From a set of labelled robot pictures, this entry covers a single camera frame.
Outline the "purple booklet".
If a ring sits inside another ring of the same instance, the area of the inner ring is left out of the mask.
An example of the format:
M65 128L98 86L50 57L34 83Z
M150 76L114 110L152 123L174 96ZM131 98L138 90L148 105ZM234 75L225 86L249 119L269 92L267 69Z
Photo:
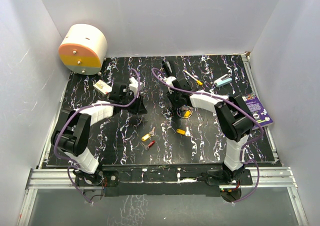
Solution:
M247 94L243 96L242 99L252 114L252 117L261 127L266 127L274 123L255 93Z

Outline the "round pastel drawer box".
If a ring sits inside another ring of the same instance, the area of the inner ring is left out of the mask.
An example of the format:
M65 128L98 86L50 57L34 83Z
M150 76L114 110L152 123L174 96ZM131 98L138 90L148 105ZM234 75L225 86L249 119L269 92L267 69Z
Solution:
M69 28L58 47L58 55L72 72L95 75L101 71L107 49L107 39L98 28L79 23Z

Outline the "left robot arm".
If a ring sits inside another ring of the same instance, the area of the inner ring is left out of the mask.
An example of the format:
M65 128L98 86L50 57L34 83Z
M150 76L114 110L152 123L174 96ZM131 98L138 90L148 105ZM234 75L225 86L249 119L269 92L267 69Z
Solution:
M136 116L146 114L140 96L142 87L141 83L114 85L107 97L110 101L99 100L80 109L62 110L50 139L55 156L73 162L77 170L86 173L91 185L99 185L104 174L98 170L99 162L88 149L91 126L122 110Z

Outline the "metal keyring with keys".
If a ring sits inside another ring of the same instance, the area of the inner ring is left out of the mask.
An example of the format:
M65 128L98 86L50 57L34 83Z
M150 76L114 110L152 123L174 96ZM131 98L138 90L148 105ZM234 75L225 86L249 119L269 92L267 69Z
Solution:
M187 106L187 105L184 105L184 106L176 109L176 113L177 113L177 115L178 115L181 119L188 119L188 118L184 118L184 114L185 114L186 111L191 111L192 114L193 114L193 108L190 107L190 106Z

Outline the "small white card box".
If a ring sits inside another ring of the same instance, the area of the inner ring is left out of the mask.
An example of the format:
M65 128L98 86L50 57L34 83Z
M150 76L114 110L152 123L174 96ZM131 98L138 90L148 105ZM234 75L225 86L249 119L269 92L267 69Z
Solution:
M102 80L98 80L93 87L104 96L112 91L112 87Z

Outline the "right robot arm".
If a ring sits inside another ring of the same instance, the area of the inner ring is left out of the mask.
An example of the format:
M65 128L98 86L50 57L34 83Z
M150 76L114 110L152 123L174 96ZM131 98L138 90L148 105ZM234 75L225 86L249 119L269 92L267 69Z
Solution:
M216 114L226 137L226 154L221 174L226 183L235 184L245 170L244 148L254 141L248 140L254 127L258 127L260 135L263 135L262 126L254 119L243 97L217 95L204 90L191 91L185 79L174 76L166 77L164 83L168 86L166 95L174 108L189 106Z

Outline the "black folding tool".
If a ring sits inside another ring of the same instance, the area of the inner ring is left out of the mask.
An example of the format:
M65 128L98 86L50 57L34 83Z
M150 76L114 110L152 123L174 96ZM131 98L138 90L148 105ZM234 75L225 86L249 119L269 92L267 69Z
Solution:
M162 61L162 67L168 77L176 77L175 67L169 61Z

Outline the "white pen yellow cap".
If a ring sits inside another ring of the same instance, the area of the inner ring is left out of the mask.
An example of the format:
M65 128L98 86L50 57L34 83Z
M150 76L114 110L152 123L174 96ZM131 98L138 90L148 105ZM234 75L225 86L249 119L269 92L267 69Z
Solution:
M203 86L203 83L198 78L196 78L194 75L189 73L187 70L183 70L183 72L185 74L187 74L191 79L193 79L199 86Z

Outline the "red headed key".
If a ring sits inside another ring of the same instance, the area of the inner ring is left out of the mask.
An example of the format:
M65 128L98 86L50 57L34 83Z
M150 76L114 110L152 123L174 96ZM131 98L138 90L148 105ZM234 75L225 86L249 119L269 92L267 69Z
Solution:
M143 148L148 151L154 144L155 144L155 140L152 140L151 142L142 142L142 146Z

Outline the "black base bar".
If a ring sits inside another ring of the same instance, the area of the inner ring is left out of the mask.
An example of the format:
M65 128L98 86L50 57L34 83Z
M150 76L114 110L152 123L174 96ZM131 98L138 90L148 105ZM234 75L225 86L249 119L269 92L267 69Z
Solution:
M252 174L242 167L235 173L221 163L102 165L94 174L73 170L78 187L98 189L101 197L129 195L220 197L233 191L241 196L241 186L252 186Z

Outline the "aluminium frame rail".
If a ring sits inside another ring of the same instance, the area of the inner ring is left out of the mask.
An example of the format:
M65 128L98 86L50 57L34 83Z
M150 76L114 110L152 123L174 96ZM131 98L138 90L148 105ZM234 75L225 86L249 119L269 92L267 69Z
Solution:
M260 188L290 188L297 187L296 180L290 167L255 167L248 168L244 179L240 183L242 188L253 188L257 185ZM26 183L26 189L70 189L76 176L68 176L66 169L32 169ZM195 176L187 176L187 172L179 170L173 172L166 169L137 169L125 172L120 170L118 176L110 176L107 184L115 181L124 184L182 184L196 183Z

